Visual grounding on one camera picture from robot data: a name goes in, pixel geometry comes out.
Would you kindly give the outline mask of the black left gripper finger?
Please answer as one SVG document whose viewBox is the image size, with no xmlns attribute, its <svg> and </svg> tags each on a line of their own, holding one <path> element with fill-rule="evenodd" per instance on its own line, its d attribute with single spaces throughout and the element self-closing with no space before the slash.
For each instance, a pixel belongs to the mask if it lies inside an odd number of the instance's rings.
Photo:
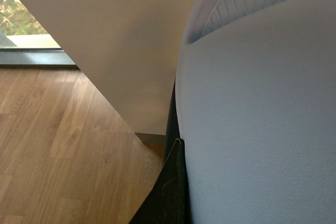
<svg viewBox="0 0 336 224">
<path fill-rule="evenodd" d="M 190 223 L 185 146 L 176 139 L 162 170 L 130 223 Z"/>
</svg>

